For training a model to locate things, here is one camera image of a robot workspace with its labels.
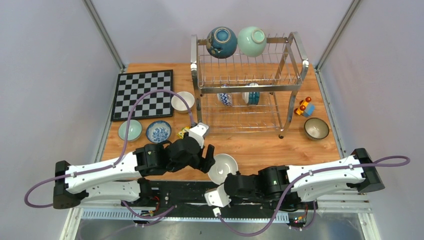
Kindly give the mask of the dark patterned rim bowl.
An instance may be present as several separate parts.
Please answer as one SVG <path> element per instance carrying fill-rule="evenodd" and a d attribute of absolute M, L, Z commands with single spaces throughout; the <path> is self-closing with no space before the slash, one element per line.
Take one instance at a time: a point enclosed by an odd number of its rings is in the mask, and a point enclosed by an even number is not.
<path fill-rule="evenodd" d="M 303 128 L 306 137 L 313 141 L 323 140 L 330 134 L 330 127 L 328 124 L 317 117 L 308 118 Z"/>

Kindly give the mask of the pale green striped bowl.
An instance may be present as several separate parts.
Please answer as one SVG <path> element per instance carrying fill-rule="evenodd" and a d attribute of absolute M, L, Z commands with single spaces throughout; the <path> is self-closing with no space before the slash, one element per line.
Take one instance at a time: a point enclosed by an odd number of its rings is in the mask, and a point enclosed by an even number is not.
<path fill-rule="evenodd" d="M 142 135 L 143 132 L 143 126 L 139 121 L 133 119 L 131 119 L 129 123 L 128 121 L 124 121 L 118 128 L 118 136 L 123 141 L 125 140 L 127 129 L 128 142 L 136 141 Z"/>

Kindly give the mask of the plain cream bowl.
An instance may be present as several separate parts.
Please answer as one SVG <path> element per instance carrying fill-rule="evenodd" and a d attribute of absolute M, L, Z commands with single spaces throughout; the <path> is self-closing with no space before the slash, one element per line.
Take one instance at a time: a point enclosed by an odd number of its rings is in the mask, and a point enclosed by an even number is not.
<path fill-rule="evenodd" d="M 235 175 L 239 170 L 237 161 L 229 154 L 220 153 L 213 158 L 215 164 L 211 166 L 207 174 L 209 179 L 217 185 L 224 183 L 228 174 Z"/>

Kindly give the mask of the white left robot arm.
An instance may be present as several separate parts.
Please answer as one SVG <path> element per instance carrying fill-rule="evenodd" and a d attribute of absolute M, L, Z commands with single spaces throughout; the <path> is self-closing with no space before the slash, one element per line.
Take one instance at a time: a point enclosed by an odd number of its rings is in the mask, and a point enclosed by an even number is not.
<path fill-rule="evenodd" d="M 87 165 L 59 161 L 55 165 L 53 208 L 70 209 L 95 200 L 118 200 L 149 206 L 154 192 L 149 176 L 174 173 L 187 166 L 208 173 L 215 147 L 200 146 L 193 137 L 149 143 L 122 158 Z"/>

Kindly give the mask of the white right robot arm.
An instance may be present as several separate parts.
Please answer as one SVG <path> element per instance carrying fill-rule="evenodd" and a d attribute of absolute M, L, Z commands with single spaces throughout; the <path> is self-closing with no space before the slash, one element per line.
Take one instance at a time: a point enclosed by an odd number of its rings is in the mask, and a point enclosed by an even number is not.
<path fill-rule="evenodd" d="M 313 165 L 270 166 L 257 174 L 228 174 L 223 183 L 230 197 L 254 201 L 278 201 L 284 191 L 286 204 L 298 209 L 305 202 L 341 190 L 360 193 L 383 190 L 385 185 L 365 148 L 356 148 L 340 160 Z"/>

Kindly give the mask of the white blue floral bowl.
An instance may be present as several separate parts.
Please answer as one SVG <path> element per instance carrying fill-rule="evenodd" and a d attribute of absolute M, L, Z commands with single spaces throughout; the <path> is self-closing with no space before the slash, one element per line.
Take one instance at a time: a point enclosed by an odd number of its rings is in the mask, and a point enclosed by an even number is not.
<path fill-rule="evenodd" d="M 171 136 L 172 128 L 170 124 L 164 120 L 157 120 L 152 122 L 146 128 L 146 138 L 152 143 L 160 143 L 168 140 Z"/>

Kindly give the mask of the cream bowl green leaf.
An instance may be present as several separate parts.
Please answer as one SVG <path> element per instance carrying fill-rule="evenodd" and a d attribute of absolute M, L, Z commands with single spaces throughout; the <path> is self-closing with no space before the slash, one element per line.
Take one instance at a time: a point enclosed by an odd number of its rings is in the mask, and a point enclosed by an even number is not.
<path fill-rule="evenodd" d="M 187 103 L 188 107 L 191 109 L 195 104 L 195 97 L 193 94 L 187 91 L 180 91 L 177 93 L 179 96 L 181 96 L 185 102 Z M 174 95 L 171 98 L 171 106 L 175 111 L 181 114 L 187 114 L 188 108 L 186 107 L 185 103 L 176 95 Z"/>

